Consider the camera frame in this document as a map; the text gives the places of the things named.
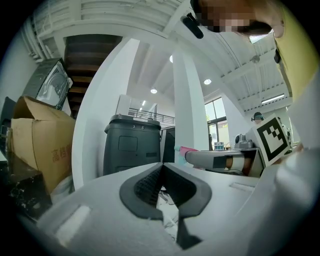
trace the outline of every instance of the dark wooden staircase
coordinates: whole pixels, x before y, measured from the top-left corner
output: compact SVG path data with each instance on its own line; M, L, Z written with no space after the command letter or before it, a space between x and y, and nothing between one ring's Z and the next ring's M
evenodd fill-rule
M67 98L75 119L94 75L121 40L120 36L107 34L84 34L66 38L64 63L73 80Z

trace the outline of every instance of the glass window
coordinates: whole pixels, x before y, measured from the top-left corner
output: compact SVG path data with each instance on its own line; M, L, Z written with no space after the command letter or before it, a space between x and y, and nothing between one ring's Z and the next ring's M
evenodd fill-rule
M212 148L214 149L215 148L215 142L218 142L216 124L209 125L209 131L210 131L210 134L212 136L212 142L211 142Z
M225 112L225 106L224 106L224 103L222 101L222 98L216 99L213 102L213 104L214 104L216 118L225 117L226 116L226 112Z
M218 122L219 142L223 142L224 147L230 142L227 121Z
M214 104L212 102L205 105L206 120L216 119Z

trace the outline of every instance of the cardboard box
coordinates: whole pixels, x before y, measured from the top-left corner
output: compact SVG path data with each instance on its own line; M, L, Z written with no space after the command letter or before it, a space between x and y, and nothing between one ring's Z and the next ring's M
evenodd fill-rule
M76 121L66 113L28 96L17 101L11 120L11 150L43 174L47 192L71 173Z

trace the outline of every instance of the stair step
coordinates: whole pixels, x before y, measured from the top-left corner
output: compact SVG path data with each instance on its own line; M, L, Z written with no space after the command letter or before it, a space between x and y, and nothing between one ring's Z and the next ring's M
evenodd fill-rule
M74 97L70 97L69 101L70 101L70 102L81 103L83 99L84 99L83 97L76 97L76 96L74 96Z
M72 71L93 71L97 72L100 66L98 65L70 65L67 70Z
M72 43L112 43L114 44L119 39L117 35L110 34L78 34L68 36L66 42L69 44Z
M71 109L72 109L73 111L79 111L80 105L74 105Z
M66 45L66 52L70 53L105 53L109 54L115 48L113 42L72 42Z
M98 58L105 60L108 55L105 52L70 52L66 58Z
M72 76L75 83L91 83L93 77L90 76Z
M88 88L72 86L69 93L85 94Z

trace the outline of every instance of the trash bin lid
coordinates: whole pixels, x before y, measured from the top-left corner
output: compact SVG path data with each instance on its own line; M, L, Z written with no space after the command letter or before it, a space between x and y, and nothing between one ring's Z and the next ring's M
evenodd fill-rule
M138 122L141 124L150 124L154 126L158 126L159 130L161 129L160 122L155 121L155 120L149 120L149 119L143 119L143 118L138 118L138 117L133 117L129 115L123 115L123 114L115 114L110 118L110 123L116 121L116 120L123 120L123 121L133 121L133 122Z

